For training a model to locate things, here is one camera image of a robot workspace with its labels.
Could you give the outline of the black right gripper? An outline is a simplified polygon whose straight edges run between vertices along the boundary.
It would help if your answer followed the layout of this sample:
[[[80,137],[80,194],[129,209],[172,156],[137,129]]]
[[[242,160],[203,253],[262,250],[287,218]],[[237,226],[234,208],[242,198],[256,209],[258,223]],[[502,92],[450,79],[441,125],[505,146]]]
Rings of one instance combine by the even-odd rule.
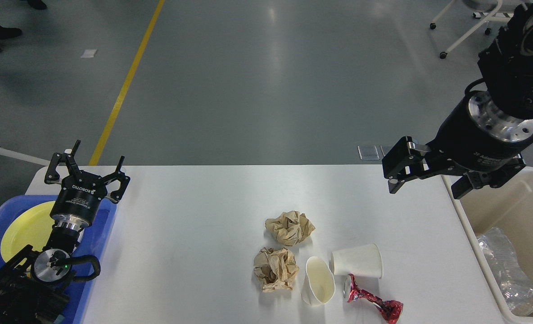
[[[472,91],[446,118],[429,145],[401,137],[382,159],[388,192],[415,179],[470,171],[452,186],[461,199],[472,189],[499,188],[526,167],[518,155],[533,143],[533,119],[508,117],[488,91]]]

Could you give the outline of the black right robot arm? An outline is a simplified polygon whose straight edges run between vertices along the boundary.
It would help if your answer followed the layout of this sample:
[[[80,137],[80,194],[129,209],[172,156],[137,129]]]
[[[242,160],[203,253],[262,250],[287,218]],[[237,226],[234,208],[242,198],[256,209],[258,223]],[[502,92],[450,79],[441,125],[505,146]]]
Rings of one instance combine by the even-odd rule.
[[[414,179],[459,176],[452,196],[502,187],[524,169],[533,143],[533,2],[520,4],[491,45],[479,53],[481,78],[439,128],[419,145],[401,137],[383,157],[391,194]]]

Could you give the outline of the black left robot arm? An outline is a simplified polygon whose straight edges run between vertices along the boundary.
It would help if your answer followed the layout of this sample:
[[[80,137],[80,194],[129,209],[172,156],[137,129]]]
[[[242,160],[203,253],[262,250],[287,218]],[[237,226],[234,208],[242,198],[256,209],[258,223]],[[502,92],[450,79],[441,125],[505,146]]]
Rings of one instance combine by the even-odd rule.
[[[46,184],[61,186],[49,214],[54,224],[47,243],[40,252],[24,246],[0,268],[0,324],[58,324],[70,300],[65,289],[101,273],[96,256],[73,253],[100,203],[119,203],[131,179],[122,171],[124,156],[108,175],[81,170],[75,161],[80,143],[53,154],[45,174]]]

